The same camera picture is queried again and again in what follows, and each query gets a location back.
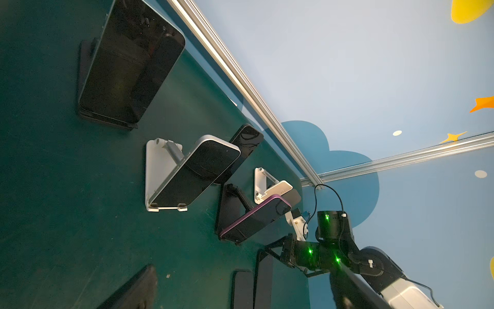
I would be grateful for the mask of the black phone stand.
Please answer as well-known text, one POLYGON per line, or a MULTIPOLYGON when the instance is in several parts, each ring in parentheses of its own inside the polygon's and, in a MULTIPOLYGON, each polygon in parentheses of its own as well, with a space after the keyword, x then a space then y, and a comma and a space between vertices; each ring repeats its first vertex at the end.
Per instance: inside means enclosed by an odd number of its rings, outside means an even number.
POLYGON ((224 242, 221 233, 237 219, 255 208, 242 189, 234 184, 223 184, 217 209, 215 233, 224 242))

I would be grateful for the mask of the white-edged phone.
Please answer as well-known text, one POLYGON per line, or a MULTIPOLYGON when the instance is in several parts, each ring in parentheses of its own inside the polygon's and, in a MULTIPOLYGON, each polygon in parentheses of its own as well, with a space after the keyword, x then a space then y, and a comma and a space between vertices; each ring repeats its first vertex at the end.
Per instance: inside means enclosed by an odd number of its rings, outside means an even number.
POLYGON ((151 199, 158 207, 196 200, 240 156, 236 146, 213 135, 203 135, 175 167, 151 199))

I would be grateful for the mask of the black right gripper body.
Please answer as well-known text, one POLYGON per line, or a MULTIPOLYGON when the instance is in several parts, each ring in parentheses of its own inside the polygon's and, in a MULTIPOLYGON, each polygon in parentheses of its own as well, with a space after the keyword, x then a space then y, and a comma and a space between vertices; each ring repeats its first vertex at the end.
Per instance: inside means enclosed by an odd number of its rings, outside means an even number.
POLYGON ((285 266, 300 270, 307 278, 320 275, 320 243, 299 241, 288 234, 267 245, 264 251, 285 266))

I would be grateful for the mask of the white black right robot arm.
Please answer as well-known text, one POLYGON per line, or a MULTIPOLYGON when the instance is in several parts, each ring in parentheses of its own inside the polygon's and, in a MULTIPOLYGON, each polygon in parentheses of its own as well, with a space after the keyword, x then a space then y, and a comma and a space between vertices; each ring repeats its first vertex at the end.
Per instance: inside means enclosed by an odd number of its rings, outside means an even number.
POLYGON ((382 250, 356 246, 349 217, 344 211, 317 214, 316 242, 293 234, 266 246, 267 254, 307 278, 329 274, 333 295, 353 308, 441 308, 423 284, 408 278, 382 250))

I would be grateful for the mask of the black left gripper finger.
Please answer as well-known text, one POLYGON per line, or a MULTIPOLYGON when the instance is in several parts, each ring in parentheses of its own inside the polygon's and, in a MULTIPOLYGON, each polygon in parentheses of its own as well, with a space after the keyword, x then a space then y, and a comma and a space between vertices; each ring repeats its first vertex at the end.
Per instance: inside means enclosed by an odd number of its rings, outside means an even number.
POLYGON ((144 266, 127 283, 107 298, 98 309, 152 309, 158 290, 156 267, 144 266))

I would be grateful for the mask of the purple phone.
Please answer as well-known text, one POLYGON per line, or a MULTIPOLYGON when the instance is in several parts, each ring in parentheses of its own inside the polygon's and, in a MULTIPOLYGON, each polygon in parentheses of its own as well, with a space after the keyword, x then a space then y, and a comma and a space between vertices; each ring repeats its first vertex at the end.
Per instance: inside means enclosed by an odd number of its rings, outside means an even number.
POLYGON ((274 194, 223 228, 219 233, 219 238, 233 243, 242 243, 290 212, 291 209, 292 206, 283 197, 274 194))

